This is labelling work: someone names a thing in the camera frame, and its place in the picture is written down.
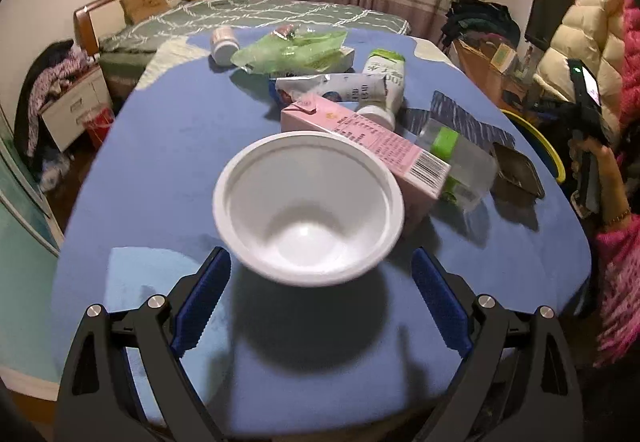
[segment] bed headboard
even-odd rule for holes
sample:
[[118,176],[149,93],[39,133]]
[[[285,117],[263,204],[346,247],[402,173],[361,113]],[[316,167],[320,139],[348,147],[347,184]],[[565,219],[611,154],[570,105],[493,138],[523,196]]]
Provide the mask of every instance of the bed headboard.
[[[167,0],[170,6],[181,0]],[[74,12],[78,43],[88,54],[98,52],[98,40],[126,27],[120,0],[95,0]]]

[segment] blue tablecloth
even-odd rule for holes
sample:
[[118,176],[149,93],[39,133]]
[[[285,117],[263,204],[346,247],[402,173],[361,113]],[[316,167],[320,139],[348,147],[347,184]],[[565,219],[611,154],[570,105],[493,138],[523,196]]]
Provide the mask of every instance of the blue tablecloth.
[[[265,32],[236,31],[242,45]],[[207,48],[208,35],[190,43]],[[444,345],[410,277],[418,246],[476,294],[527,312],[541,304],[561,310],[590,271],[587,240],[554,178],[469,79],[414,57],[409,37],[350,30],[346,44],[356,49],[356,71],[373,48],[404,54],[408,106],[428,109],[439,90],[511,132],[536,165],[546,197],[524,214],[491,196],[466,217],[439,203],[384,263],[336,287],[285,287],[236,263],[225,291],[230,367],[208,403],[228,435],[360,424],[439,396],[460,358]],[[210,58],[174,67],[132,93],[82,187],[62,247],[51,303],[60,367],[85,307],[105,299],[111,250],[164,248],[201,263],[220,243],[211,214],[220,171],[242,148],[279,130],[266,81],[220,71]],[[212,372],[217,367],[212,362]]]

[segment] green plastic bag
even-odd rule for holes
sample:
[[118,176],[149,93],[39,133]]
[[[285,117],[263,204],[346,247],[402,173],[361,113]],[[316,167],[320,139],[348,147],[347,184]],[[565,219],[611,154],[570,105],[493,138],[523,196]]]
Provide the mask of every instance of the green plastic bag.
[[252,74],[308,72],[339,55],[346,37],[345,30],[316,32],[288,25],[241,48],[231,61]]

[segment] pink box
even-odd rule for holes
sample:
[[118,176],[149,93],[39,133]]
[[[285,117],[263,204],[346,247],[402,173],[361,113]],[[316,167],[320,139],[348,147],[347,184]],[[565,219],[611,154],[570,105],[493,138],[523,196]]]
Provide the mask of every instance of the pink box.
[[336,102],[307,94],[283,109],[283,132],[311,130],[344,136],[373,152],[396,177],[404,199],[404,234],[413,230],[436,200],[449,164]]

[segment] blue gripper pad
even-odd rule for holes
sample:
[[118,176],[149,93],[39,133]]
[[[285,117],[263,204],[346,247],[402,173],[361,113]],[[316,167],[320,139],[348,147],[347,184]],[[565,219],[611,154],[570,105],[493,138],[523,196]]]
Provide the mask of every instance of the blue gripper pad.
[[171,348],[178,358],[198,344],[230,275],[231,257],[225,249],[220,249],[174,318]]
[[417,248],[411,259],[411,274],[445,344],[464,359],[473,346],[469,318],[436,263],[423,248]]

